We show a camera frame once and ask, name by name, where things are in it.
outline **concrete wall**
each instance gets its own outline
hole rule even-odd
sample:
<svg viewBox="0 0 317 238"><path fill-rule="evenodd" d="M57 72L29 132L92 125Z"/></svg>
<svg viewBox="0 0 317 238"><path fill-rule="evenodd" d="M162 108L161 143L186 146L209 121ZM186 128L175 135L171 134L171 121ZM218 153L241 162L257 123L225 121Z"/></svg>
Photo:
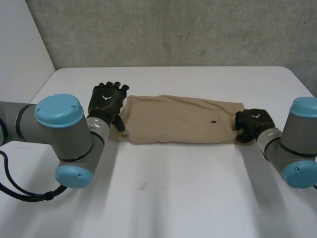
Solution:
<svg viewBox="0 0 317 238"><path fill-rule="evenodd" d="M317 95L317 0L26 0L56 67L280 65Z"/></svg>

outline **robotic hand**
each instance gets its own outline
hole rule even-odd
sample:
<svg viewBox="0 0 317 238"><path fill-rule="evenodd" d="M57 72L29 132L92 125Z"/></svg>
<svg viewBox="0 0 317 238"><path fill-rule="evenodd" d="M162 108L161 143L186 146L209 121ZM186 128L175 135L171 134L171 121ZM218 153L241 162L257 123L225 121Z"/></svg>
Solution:
<svg viewBox="0 0 317 238"><path fill-rule="evenodd" d="M238 112L236 128L243 129L237 138L242 143L257 141L265 158L288 185L308 188L317 183L317 98L296 99L283 132L260 109Z"/></svg>
<svg viewBox="0 0 317 238"><path fill-rule="evenodd" d="M5 171L21 195L0 183L0 190L17 199L36 202L51 200L67 187L84 188L90 184L103 152L110 124L124 131L119 116L129 87L120 83L100 83L93 89L88 117L78 99L69 94L44 98L37 105L0 102L0 146L11 141L49 144L59 159L55 179L61 186L46 194L34 194L21 189L8 171L4 152Z"/></svg>

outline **white table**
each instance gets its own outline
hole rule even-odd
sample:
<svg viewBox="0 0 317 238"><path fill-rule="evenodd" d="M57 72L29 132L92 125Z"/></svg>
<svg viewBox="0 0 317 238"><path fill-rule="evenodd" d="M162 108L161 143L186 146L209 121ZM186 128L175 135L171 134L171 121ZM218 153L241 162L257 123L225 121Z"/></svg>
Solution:
<svg viewBox="0 0 317 238"><path fill-rule="evenodd" d="M69 68L56 71L33 103L69 93L86 109L93 87L107 81L128 84L135 95L241 102L266 109L280 129L293 100L311 96L282 67ZM57 188L58 161L50 147L12 142L2 149L22 187L38 193ZM109 141L88 188L35 204L1 193L0 210L1 238L317 236L317 190L288 187L255 145Z"/></svg>

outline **beige fabric bag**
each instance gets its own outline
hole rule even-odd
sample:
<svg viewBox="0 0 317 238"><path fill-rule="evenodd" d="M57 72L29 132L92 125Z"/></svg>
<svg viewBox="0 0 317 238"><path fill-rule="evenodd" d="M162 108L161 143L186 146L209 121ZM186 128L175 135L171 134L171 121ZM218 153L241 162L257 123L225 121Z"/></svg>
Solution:
<svg viewBox="0 0 317 238"><path fill-rule="evenodd" d="M133 144L155 142L234 142L235 114L241 103L161 95L129 96L121 110L126 131L120 139Z"/></svg>

